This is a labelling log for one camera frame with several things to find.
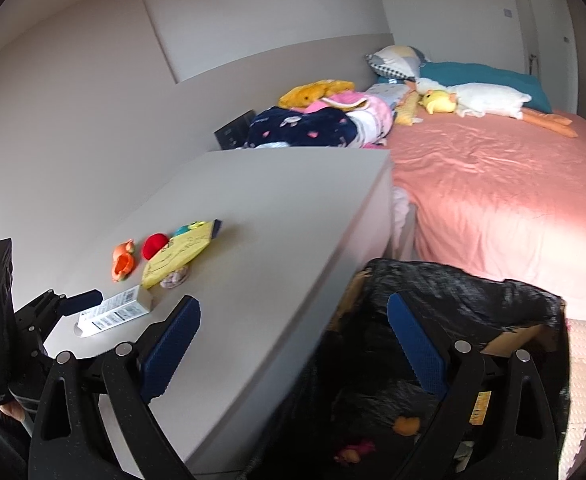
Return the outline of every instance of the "pink bedsheet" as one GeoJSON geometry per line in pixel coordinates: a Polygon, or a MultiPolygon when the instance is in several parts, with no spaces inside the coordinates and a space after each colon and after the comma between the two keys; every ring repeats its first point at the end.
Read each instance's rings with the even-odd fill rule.
{"type": "Polygon", "coordinates": [[[567,139],[511,118],[420,115],[388,137],[425,260],[560,295],[586,320],[586,121],[567,139]]]}

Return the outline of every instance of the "white dresser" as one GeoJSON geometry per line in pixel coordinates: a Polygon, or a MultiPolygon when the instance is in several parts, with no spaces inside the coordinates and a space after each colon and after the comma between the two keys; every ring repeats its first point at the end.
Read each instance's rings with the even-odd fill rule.
{"type": "MultiPolygon", "coordinates": [[[[61,294],[105,298],[139,283],[110,279],[113,247],[223,220],[216,240],[178,288],[154,287],[154,310],[88,338],[63,319],[46,343],[55,356],[86,357],[135,340],[190,294],[201,327],[166,393],[151,410],[177,453],[203,479],[233,478],[311,355],[352,275],[387,250],[391,162],[384,150],[286,148],[208,153],[86,248],[61,294]],[[225,475],[218,473],[231,472],[225,475]]],[[[108,398],[100,409],[123,468],[139,475],[108,398]]]]}

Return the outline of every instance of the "orange toy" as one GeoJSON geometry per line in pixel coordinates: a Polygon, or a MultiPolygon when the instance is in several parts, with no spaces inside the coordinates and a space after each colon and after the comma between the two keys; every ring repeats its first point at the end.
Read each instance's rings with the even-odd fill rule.
{"type": "Polygon", "coordinates": [[[393,431],[402,436],[413,436],[420,431],[420,419],[416,416],[399,416],[393,425],[393,431]]]}
{"type": "Polygon", "coordinates": [[[135,258],[133,253],[135,252],[135,245],[133,240],[124,242],[118,245],[113,250],[113,267],[111,268],[111,276],[114,282],[121,282],[124,280],[133,267],[135,266],[135,258]]]}
{"type": "Polygon", "coordinates": [[[522,119],[530,124],[536,124],[556,134],[560,134],[569,139],[577,137],[577,132],[570,127],[572,120],[558,114],[543,114],[530,108],[522,108],[522,119]]]}

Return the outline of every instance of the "black trash bag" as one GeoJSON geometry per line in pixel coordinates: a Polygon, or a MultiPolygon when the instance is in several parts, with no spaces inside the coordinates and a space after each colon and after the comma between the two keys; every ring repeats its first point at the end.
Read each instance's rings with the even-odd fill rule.
{"type": "Polygon", "coordinates": [[[528,283],[494,282],[430,262],[379,258],[371,260],[365,270],[371,277],[359,298],[362,308],[353,316],[369,316],[369,325],[388,327],[389,341],[395,335],[388,325],[387,303],[394,292],[425,317],[437,321],[453,341],[464,339],[481,349],[501,333],[516,328],[540,324],[551,328],[556,335],[554,351],[546,351],[535,341],[524,348],[530,352],[544,385],[561,451],[570,407],[569,346],[561,297],[528,283]]]}
{"type": "Polygon", "coordinates": [[[424,392],[387,318],[388,298],[399,292],[452,340],[484,348],[502,332],[543,324],[558,334],[556,351],[535,341],[530,351],[548,396],[561,449],[569,407],[568,343],[561,298],[526,283],[492,282],[455,267],[377,259],[365,269],[356,307],[340,332],[324,335],[318,350],[245,474],[249,480],[392,478],[417,436],[393,429],[398,417],[418,417],[424,431],[438,405],[424,392]],[[358,451],[349,463],[345,450],[358,451]]]}

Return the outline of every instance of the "white box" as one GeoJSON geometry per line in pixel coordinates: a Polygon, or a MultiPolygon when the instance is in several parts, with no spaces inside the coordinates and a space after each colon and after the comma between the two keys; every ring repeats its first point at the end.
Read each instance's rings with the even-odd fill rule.
{"type": "Polygon", "coordinates": [[[147,289],[134,286],[80,312],[74,332],[80,337],[88,337],[109,330],[151,312],[152,301],[147,289]]]}

